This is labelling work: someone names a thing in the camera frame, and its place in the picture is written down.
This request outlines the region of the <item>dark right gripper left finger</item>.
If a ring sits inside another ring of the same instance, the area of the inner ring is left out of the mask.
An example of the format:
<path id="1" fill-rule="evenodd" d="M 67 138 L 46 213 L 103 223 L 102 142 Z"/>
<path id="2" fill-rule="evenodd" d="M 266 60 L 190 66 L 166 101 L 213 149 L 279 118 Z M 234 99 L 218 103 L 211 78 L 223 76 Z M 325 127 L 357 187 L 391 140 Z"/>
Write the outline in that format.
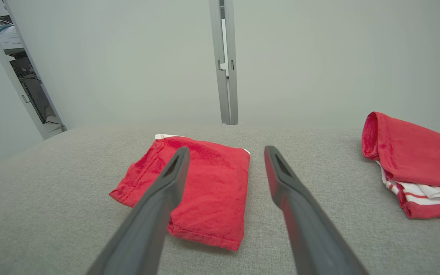
<path id="1" fill-rule="evenodd" d="M 155 275 L 171 213 L 182 201 L 190 150 L 179 148 L 93 262 L 88 275 Z"/>

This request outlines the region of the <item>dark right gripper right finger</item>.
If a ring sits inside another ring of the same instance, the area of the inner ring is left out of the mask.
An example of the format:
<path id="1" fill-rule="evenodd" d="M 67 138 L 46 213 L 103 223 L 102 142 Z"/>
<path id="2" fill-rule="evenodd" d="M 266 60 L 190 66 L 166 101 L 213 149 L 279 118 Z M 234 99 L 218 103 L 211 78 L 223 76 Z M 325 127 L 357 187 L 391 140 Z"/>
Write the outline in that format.
<path id="1" fill-rule="evenodd" d="M 264 148 L 271 199 L 283 212 L 299 275 L 366 275 L 367 270 L 280 151 Z"/>

